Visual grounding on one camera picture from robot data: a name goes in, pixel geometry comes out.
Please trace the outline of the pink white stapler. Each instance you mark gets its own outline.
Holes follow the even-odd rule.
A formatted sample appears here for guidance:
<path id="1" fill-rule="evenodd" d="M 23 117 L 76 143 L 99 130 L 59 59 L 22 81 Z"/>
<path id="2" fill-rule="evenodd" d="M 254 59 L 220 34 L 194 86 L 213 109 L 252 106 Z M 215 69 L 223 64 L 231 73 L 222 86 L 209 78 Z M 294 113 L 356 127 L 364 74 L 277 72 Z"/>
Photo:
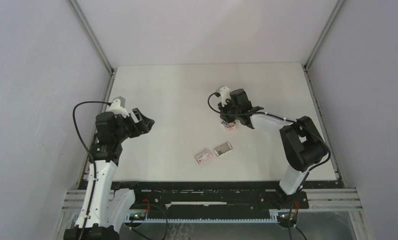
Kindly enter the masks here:
<path id="1" fill-rule="evenodd" d="M 233 131 L 233 130 L 236 129 L 236 123 L 235 122 L 227 123 L 225 121 L 221 121 L 220 124 L 222 125 L 222 127 L 226 131 Z"/>

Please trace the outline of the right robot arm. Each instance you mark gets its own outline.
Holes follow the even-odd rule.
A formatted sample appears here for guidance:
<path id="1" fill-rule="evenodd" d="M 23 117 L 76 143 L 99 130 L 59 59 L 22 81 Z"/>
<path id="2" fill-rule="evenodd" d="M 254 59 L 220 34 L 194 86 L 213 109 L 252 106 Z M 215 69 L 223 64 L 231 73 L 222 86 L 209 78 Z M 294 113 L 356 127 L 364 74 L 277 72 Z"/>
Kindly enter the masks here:
<path id="1" fill-rule="evenodd" d="M 219 114 L 226 129 L 239 122 L 252 130 L 278 130 L 288 167 L 279 181 L 281 191 L 276 194 L 276 203 L 289 208 L 295 203 L 295 194 L 303 188 L 310 172 L 327 163 L 332 156 L 313 120 L 306 115 L 291 119 L 265 112 L 263 107 L 252 104 L 242 88 L 230 90 L 222 86 L 210 97 L 219 99 L 217 108 L 212 111 Z"/>

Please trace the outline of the red white staple box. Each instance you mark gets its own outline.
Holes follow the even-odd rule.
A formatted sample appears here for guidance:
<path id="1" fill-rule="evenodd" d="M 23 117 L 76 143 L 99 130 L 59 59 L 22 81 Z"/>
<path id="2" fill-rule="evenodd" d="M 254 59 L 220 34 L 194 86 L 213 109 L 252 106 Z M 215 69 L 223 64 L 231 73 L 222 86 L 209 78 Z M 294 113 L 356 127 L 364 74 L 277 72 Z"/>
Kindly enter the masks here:
<path id="1" fill-rule="evenodd" d="M 202 165 L 206 161 L 210 160 L 212 157 L 212 153 L 208 149 L 205 149 L 202 152 L 196 154 L 194 158 L 199 165 Z"/>

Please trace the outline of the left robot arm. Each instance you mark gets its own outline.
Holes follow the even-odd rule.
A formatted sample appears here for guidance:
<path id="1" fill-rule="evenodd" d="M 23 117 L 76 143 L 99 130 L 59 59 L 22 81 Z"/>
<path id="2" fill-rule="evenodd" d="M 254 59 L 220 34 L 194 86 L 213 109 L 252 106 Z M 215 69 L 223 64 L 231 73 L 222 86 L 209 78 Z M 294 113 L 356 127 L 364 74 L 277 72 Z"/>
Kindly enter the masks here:
<path id="1" fill-rule="evenodd" d="M 95 118 L 97 144 L 89 151 L 86 194 L 74 227 L 64 231 L 65 240 L 118 240 L 120 229 L 129 208 L 136 209 L 144 196 L 135 189 L 123 188 L 111 195 L 117 172 L 122 143 L 128 138 L 147 134 L 154 120 L 144 116 L 138 108 L 124 114 L 115 107 Z"/>

